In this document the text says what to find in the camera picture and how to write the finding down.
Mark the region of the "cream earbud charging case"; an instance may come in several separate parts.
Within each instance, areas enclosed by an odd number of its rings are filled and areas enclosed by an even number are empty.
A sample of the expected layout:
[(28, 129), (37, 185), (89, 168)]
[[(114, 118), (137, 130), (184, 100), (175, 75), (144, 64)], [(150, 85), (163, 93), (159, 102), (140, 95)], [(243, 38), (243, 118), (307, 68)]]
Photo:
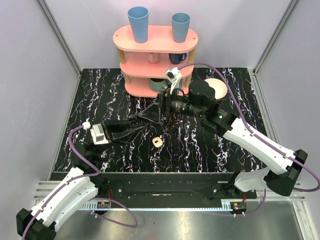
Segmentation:
[(164, 145), (164, 142), (160, 136), (157, 136), (152, 139), (152, 144), (154, 145), (155, 148), (161, 148)]

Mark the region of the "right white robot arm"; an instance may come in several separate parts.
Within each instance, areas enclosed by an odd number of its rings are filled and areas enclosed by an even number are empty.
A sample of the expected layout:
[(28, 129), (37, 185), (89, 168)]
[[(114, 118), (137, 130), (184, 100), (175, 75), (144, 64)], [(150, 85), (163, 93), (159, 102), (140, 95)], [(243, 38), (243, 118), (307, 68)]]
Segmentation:
[(244, 192), (266, 188), (278, 195), (290, 196), (296, 189), (307, 153), (285, 148), (254, 129), (243, 119), (240, 110), (220, 102), (227, 93), (227, 85), (222, 80), (195, 81), (189, 85), (187, 95), (179, 88), (160, 91), (156, 102), (138, 115), (155, 123), (171, 114), (199, 118), (204, 130), (243, 147), (260, 159), (266, 168), (237, 173), (227, 185), (230, 197), (236, 199)]

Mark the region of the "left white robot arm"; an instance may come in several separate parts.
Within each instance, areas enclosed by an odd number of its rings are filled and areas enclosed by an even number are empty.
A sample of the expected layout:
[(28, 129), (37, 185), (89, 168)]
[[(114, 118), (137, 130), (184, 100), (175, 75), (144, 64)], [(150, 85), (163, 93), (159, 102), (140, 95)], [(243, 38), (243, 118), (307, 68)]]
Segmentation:
[[(111, 183), (97, 167), (109, 144), (131, 143), (148, 122), (140, 117), (120, 121), (103, 121), (91, 125), (88, 121), (72, 129), (68, 144), (77, 156), (77, 163), (64, 179), (32, 209), (21, 209), (16, 215), (17, 233), (23, 240), (53, 240), (63, 223), (87, 203), (96, 217), (108, 211), (122, 197), (123, 183)], [(79, 152), (73, 142), (77, 131), (89, 130), (91, 142)]]

